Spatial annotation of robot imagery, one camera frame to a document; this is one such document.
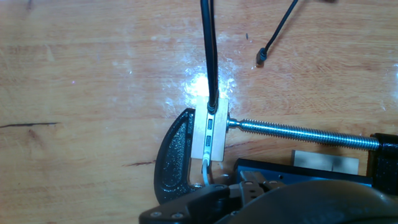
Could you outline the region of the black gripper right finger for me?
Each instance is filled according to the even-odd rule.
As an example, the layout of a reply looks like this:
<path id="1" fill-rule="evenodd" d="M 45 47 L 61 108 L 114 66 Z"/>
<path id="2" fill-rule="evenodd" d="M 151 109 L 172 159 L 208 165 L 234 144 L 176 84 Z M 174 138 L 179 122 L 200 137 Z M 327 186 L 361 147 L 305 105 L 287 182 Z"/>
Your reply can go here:
<path id="1" fill-rule="evenodd" d="M 264 186 L 265 193 L 285 186 L 283 182 L 278 180 L 266 180 L 262 183 L 262 185 Z"/>

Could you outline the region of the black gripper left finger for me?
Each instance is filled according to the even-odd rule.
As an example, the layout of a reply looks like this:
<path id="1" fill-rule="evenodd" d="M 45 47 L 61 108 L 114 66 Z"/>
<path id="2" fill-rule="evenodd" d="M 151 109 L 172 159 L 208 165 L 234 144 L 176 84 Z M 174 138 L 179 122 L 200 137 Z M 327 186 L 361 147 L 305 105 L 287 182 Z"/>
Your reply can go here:
<path id="1" fill-rule="evenodd" d="M 249 202 L 264 193 L 260 172 L 240 172 L 241 182 L 213 184 L 140 214 L 139 224 L 228 223 Z"/>

